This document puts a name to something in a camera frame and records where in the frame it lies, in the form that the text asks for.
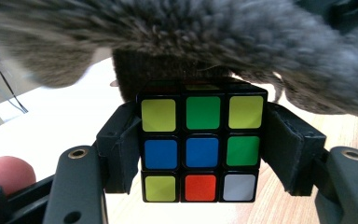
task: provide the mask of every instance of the cube face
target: cube face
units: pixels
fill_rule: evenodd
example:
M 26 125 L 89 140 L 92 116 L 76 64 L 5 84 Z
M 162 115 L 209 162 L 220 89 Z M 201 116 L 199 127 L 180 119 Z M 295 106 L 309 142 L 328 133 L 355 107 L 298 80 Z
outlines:
M 144 159 L 146 169 L 176 169 L 178 166 L 178 144 L 175 140 L 146 140 Z
M 261 96 L 232 96 L 229 100 L 228 127 L 256 129 L 261 126 L 264 99 Z
M 217 129 L 220 126 L 220 98 L 217 96 L 188 97 L 186 126 L 190 130 Z
M 137 96 L 148 203 L 250 203 L 267 92 L 235 79 L 156 81 Z
M 144 132 L 173 132 L 176 129 L 176 102 L 173 99 L 142 101 Z

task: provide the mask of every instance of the plush toy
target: plush toy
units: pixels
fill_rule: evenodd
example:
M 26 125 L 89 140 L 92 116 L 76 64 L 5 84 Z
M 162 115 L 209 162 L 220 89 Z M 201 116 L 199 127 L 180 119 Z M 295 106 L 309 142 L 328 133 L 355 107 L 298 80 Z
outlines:
M 0 1 L 0 41 L 50 87 L 109 47 L 126 101 L 151 78 L 235 73 L 310 112 L 358 116 L 358 25 L 342 34 L 295 0 Z

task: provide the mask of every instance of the table surface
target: table surface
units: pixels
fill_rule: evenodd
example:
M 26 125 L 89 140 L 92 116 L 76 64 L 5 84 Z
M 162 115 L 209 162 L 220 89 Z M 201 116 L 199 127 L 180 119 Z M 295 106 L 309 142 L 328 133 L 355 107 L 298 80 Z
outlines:
M 97 132 L 122 104 L 111 60 L 89 68 L 74 86 L 39 88 L 19 97 L 30 111 L 0 126 L 0 156 L 22 158 L 33 165 L 37 180 L 55 173 L 68 148 L 91 145 Z M 327 136 L 325 148 L 358 148 L 358 118 L 323 116 L 299 110 L 284 98 L 280 104 Z M 254 203 L 144 203 L 137 175 L 131 194 L 106 195 L 111 223 L 318 223 L 314 198 L 291 197 L 262 162 Z

